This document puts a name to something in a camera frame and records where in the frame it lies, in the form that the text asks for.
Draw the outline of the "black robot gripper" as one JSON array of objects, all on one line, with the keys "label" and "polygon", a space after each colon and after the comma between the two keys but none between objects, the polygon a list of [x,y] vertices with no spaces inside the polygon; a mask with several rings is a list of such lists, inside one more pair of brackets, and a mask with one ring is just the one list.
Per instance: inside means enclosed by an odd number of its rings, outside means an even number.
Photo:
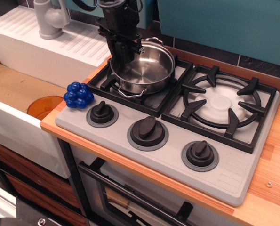
[{"label": "black robot gripper", "polygon": [[144,53],[143,36],[137,29],[143,4],[138,5],[136,0],[100,0],[98,5],[103,12],[97,20],[99,33],[106,38],[112,58],[124,67],[134,60],[135,53]]}]

